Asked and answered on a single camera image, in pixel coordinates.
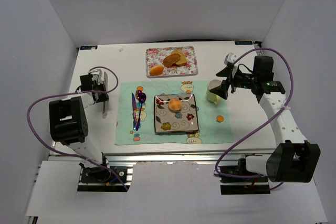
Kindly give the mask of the metal tongs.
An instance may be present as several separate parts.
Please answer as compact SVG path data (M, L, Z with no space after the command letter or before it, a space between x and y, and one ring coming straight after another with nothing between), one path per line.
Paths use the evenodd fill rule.
M100 90L107 92L108 87L108 75L104 71L102 72L101 80L100 80ZM102 93L99 95L99 102L102 102L102 116L103 118L107 117L107 103L109 101L109 96L107 93Z

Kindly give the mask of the round orange bread roll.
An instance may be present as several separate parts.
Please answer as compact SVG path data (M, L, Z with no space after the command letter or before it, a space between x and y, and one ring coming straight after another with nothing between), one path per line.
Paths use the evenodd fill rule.
M168 106L171 111L179 111L182 108L182 102L179 99L171 99Z

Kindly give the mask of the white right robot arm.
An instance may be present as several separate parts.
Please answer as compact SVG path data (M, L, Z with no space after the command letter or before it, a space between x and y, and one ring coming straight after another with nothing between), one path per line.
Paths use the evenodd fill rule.
M256 56L253 69L248 73L239 69L238 58L233 53L226 56L224 63L226 67L217 73L224 80L210 92L227 99L236 88L251 90L268 118L277 147L271 154L243 156L236 168L220 166L218 174L243 180L267 177L271 182L310 182L321 151L318 144L308 142L286 106L284 87L273 80L273 58Z

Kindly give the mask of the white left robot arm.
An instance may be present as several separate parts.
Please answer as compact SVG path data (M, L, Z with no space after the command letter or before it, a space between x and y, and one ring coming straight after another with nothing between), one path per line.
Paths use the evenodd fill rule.
M97 147L95 140L88 137L89 126L85 109L97 103L102 104L102 115L106 116L109 96L106 93L108 76L100 69L80 76L80 90L63 100L49 103L50 135L55 142L72 149L88 162L109 167L106 157Z

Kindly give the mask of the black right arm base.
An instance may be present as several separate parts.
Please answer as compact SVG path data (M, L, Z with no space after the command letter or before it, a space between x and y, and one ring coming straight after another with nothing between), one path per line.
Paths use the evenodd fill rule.
M237 165L222 165L221 173L235 175L228 177L220 175L220 193L222 195L266 195L270 194L267 177L254 177L257 174L246 169L246 160L240 158Z

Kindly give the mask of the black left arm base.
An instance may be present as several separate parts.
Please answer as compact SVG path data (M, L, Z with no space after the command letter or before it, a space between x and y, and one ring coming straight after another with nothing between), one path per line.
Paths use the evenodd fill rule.
M113 173L107 170L100 169L98 167L90 168L82 166L77 191L98 193L124 193L127 190Z

